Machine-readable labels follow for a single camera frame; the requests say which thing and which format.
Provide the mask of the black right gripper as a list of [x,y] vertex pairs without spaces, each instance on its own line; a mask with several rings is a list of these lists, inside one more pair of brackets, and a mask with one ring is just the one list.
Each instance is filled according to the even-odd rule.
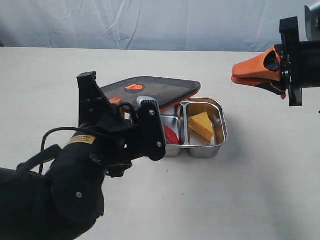
[[303,104],[302,90],[320,86],[320,42],[300,41],[298,18],[279,22],[281,44],[233,66],[235,84],[260,88],[286,98],[289,105]]

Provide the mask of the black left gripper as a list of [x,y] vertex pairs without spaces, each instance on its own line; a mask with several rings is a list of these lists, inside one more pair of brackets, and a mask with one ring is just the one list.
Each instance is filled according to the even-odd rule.
[[77,76],[78,125],[92,131],[102,146],[102,155],[91,159],[106,168],[112,178],[122,177],[132,161],[148,157],[159,161],[166,154],[166,138],[160,107],[145,104],[134,108],[121,97],[108,100],[96,83],[96,72]]

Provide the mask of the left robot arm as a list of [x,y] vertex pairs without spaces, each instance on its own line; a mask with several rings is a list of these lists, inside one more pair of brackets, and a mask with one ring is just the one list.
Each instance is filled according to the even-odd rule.
[[0,170],[0,237],[3,240],[74,240],[104,215],[102,185],[120,178],[133,160],[161,160],[166,140],[158,102],[114,105],[95,72],[77,77],[78,127],[64,147],[55,144]]

